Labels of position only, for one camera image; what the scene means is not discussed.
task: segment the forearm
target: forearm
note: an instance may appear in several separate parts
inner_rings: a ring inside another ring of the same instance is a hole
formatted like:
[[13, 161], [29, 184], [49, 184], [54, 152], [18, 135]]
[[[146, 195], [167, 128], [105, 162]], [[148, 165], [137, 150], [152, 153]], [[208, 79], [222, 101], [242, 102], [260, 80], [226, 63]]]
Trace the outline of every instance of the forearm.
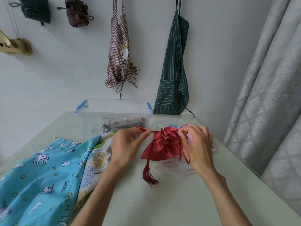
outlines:
[[97, 184], [71, 226], [102, 225], [115, 186], [122, 173], [122, 169], [109, 164], [108, 168], [101, 175], [100, 182]]
[[213, 197], [223, 226], [252, 226], [219, 173], [212, 173], [204, 182]]

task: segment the table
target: table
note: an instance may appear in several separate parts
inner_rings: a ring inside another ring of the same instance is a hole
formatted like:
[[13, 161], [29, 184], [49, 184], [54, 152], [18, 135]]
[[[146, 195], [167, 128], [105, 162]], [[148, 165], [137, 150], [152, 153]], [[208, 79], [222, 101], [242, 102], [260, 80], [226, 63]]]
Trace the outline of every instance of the table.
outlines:
[[[190, 115], [154, 115], [154, 119], [166, 117], [201, 125]], [[62, 114], [0, 168], [0, 178], [19, 161], [52, 143], [54, 136], [81, 142], [80, 119], [73, 112]], [[141, 179], [146, 161], [140, 160], [140, 155], [150, 141], [150, 137], [144, 141], [134, 162], [116, 186], [103, 225], [221, 225], [213, 199], [196, 174], [183, 179], [160, 174], [160, 184], [153, 188]], [[213, 142], [217, 148], [213, 155], [216, 169], [225, 176], [233, 196], [254, 226], [301, 225], [301, 218], [286, 203], [220, 141], [214, 139]]]

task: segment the curtain fold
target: curtain fold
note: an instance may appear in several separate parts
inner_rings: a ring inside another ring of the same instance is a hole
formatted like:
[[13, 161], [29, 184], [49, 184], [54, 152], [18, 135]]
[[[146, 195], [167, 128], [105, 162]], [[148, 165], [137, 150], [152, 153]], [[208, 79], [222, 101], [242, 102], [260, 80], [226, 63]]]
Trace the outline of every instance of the curtain fold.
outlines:
[[301, 115], [300, 20], [301, 0], [273, 1], [224, 138], [267, 185], [294, 200], [292, 208], [301, 200], [301, 135], [295, 134]]

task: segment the rolled brown fabric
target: rolled brown fabric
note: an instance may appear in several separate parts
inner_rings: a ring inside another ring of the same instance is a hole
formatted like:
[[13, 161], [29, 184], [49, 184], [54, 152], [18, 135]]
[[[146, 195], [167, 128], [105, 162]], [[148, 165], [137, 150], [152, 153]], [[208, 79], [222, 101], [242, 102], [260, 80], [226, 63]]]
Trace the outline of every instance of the rolled brown fabric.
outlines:
[[88, 15], [88, 6], [81, 0], [65, 0], [66, 8], [57, 7], [58, 10], [66, 9], [69, 24], [74, 28], [87, 26], [94, 17]]

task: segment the brown gingham apron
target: brown gingham apron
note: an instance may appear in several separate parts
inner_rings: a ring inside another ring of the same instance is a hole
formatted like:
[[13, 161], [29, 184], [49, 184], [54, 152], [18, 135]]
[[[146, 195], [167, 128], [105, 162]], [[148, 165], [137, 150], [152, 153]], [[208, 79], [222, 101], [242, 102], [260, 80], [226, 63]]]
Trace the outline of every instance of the brown gingham apron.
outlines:
[[129, 33], [126, 25], [126, 15], [124, 14], [123, 0], [122, 0], [122, 14], [118, 19], [117, 15], [117, 0], [113, 0], [113, 17], [111, 18], [111, 43], [109, 50], [109, 64], [107, 67], [108, 78], [105, 81], [107, 87], [112, 88], [120, 84], [116, 93], [120, 93], [123, 84], [128, 81], [136, 88], [135, 82], [131, 80], [134, 75], [137, 75], [139, 70], [129, 60]]

